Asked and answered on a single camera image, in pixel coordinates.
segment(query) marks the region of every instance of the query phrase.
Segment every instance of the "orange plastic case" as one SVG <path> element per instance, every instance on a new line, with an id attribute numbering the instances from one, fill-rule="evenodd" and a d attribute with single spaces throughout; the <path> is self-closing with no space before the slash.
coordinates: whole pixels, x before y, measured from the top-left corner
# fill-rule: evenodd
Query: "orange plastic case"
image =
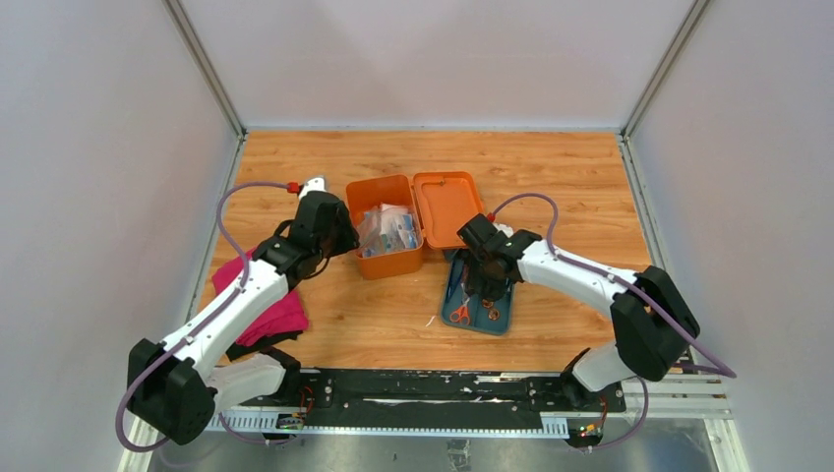
<path id="1" fill-rule="evenodd" d="M 359 258 L 359 272 L 376 279 L 415 272 L 423 266 L 423 242 L 432 249 L 462 248 L 457 231 L 472 216 L 484 212 L 484 204 L 475 188 L 475 179 L 467 172 L 423 172 L 412 181 L 403 174 L 347 184 L 345 199 L 350 219 L 356 226 L 365 211 L 381 204 L 409 207 L 417 214 L 421 232 L 417 249 Z"/>

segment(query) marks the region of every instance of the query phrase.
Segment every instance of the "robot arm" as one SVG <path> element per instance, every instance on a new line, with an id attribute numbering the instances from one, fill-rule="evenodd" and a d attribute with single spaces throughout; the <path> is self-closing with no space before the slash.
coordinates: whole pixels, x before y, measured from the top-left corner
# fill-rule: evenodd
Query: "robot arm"
<path id="1" fill-rule="evenodd" d="M 650 266 L 634 272 L 601 265 L 555 248 L 521 230 L 511 236 L 476 215 L 458 235 L 469 249 L 466 291 L 494 301 L 506 284 L 530 282 L 559 290 L 611 319 L 615 340 L 579 353 L 561 375 L 562 393 L 574 406 L 596 401 L 609 384 L 640 376 L 660 381 L 688 344 L 622 284 L 624 280 L 658 302 L 692 337 L 700 328 L 669 274 Z"/>
<path id="2" fill-rule="evenodd" d="M 184 444 L 196 438 L 216 412 L 286 389 L 285 378 L 300 365 L 276 349 L 231 366 L 216 364 L 247 326 L 311 276 L 321 261 L 358 246 L 344 202 L 327 192 L 323 177 L 306 182 L 295 219 L 282 222 L 253 252 L 247 280 L 241 272 L 195 318 L 159 343 L 143 339 L 134 346 L 128 385 L 154 361 L 169 357 L 139 385 L 128 409 Z M 185 345 L 169 352 L 182 340 Z"/>

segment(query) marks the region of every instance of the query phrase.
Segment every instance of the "wooden tabletop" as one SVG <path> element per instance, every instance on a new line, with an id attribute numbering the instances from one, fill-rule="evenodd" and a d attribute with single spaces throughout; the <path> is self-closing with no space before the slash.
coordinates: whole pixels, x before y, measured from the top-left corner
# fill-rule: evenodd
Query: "wooden tabletop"
<path id="1" fill-rule="evenodd" d="M 559 203 L 555 242 L 586 258 L 644 269 L 649 257 L 613 134 L 473 132 L 255 132 L 236 183 L 300 181 L 325 174 L 344 198 L 348 182 L 389 174 L 463 170 L 491 210 L 520 192 Z M 225 222 L 245 249 L 295 214 L 296 199 L 276 189 L 232 197 Z M 498 222 L 542 235 L 547 204 L 521 200 Z M 560 371 L 580 350 L 613 338 L 610 322 L 566 295 L 531 284 L 516 288 L 511 326 L 493 336 L 445 325 L 437 315 L 448 265 L 425 251 L 421 270 L 364 280 L 356 258 L 333 259 L 299 285 L 310 328 L 278 347 L 307 367 Z M 235 257 L 219 241 L 214 272 Z M 202 305 L 214 296 L 210 283 Z"/>

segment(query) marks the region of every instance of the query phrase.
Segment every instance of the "white panel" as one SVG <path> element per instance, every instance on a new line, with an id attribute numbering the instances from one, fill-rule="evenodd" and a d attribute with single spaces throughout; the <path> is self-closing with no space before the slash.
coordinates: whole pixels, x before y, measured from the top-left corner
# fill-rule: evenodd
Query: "white panel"
<path id="1" fill-rule="evenodd" d="M 255 127 L 619 127 L 690 0 L 186 0 Z"/>
<path id="2" fill-rule="evenodd" d="M 162 2 L 2 12 L 0 469 L 115 470 L 128 351 L 184 320 L 235 140 Z"/>
<path id="3" fill-rule="evenodd" d="M 830 1 L 713 2 L 635 138 L 755 471 L 831 470 Z"/>

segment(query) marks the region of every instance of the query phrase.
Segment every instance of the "pink cloth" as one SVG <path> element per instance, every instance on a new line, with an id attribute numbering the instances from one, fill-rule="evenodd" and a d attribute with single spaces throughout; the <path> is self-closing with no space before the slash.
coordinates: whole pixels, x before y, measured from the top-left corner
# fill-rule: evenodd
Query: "pink cloth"
<path id="1" fill-rule="evenodd" d="M 254 248 L 247 251 L 246 255 L 252 257 L 253 251 L 255 251 Z M 229 261 L 219 268 L 211 278 L 215 293 L 225 290 L 241 270 L 243 270 L 243 262 L 240 258 Z M 304 307 L 301 305 L 298 291 L 293 290 L 282 300 L 277 301 L 261 313 L 235 342 L 244 346 L 251 346 L 264 336 L 272 336 L 288 331 L 303 331 L 309 325 L 310 322 L 304 314 Z"/>

